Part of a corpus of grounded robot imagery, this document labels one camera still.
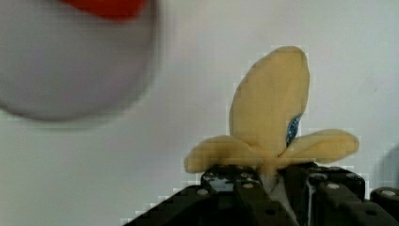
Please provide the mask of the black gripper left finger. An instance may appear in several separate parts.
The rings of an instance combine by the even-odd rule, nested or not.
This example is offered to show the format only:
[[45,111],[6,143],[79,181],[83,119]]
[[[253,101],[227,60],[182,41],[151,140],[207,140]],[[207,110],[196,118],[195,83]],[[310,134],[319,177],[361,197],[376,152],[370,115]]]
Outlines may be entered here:
[[123,226],[298,226],[250,167],[215,166]]

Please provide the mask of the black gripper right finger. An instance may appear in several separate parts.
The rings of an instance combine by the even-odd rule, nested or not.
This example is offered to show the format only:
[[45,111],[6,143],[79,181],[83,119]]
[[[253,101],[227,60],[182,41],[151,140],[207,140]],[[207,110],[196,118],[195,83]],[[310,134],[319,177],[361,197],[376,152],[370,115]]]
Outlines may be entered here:
[[367,193],[360,175],[314,163],[293,165],[281,174],[299,226],[399,226],[394,187]]

